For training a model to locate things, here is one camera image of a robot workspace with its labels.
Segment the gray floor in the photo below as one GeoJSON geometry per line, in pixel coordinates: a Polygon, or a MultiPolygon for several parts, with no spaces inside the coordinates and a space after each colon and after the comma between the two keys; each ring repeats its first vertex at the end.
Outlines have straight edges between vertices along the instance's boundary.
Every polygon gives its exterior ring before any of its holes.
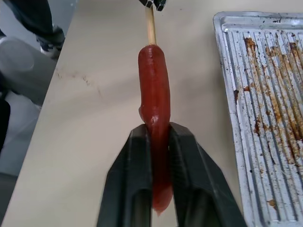
{"type": "MultiPolygon", "coordinates": [[[[65,34],[67,34],[71,23],[72,15],[78,0],[48,0],[52,11],[53,23],[59,25],[65,34]]],[[[3,33],[10,37],[16,37],[29,45],[40,50],[40,46],[36,41],[36,37],[31,32],[27,31],[14,17],[11,10],[0,0],[0,28],[3,33]]],[[[12,154],[24,157],[24,154],[15,152],[12,154]]],[[[21,168],[22,163],[19,163],[16,168],[21,168]]],[[[10,197],[15,187],[17,176],[4,175],[0,173],[0,225],[6,212],[10,197]]]]}
{"type": "MultiPolygon", "coordinates": [[[[79,0],[48,0],[53,23],[60,26],[64,34],[67,34],[72,15],[79,0]]],[[[0,1],[0,28],[6,36],[13,36],[23,40],[40,50],[33,33],[27,31],[14,17],[11,10],[0,1]]]]}

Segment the metal tray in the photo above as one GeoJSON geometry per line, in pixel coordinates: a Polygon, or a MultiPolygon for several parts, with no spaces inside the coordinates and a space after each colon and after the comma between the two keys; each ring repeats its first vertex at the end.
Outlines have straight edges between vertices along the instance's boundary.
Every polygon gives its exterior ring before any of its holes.
{"type": "Polygon", "coordinates": [[[248,226],[303,226],[303,14],[221,12],[214,27],[248,226]]]}

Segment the wooden skewer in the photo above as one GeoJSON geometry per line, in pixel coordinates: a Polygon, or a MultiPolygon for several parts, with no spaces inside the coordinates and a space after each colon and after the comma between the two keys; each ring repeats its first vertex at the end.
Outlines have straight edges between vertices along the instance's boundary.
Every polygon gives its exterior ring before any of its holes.
{"type": "Polygon", "coordinates": [[[155,20],[153,17],[152,7],[145,7],[146,21],[147,21],[147,37],[148,45],[157,44],[156,42],[156,29],[155,29],[155,20]]]}

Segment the red sausage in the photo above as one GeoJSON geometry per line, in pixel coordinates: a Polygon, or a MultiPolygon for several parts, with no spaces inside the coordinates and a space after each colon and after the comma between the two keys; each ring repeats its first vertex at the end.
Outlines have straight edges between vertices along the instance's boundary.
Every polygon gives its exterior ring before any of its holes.
{"type": "Polygon", "coordinates": [[[153,208],[158,214],[169,205],[173,192],[169,174],[169,78],[164,53],[149,45],[139,52],[141,107],[139,114],[151,138],[153,208]]]}

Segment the white table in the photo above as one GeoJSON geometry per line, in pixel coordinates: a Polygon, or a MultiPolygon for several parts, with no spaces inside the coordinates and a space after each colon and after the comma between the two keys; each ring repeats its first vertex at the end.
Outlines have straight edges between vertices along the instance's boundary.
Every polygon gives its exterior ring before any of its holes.
{"type": "MultiPolygon", "coordinates": [[[[171,120],[221,167],[241,207],[223,77],[219,11],[302,11],[299,0],[170,0],[155,13],[169,71],[171,120]]],[[[138,52],[147,43],[138,0],[81,0],[49,86],[3,227],[94,227],[109,167],[142,123],[138,52]]],[[[176,226],[173,203],[154,226],[176,226]]]]}

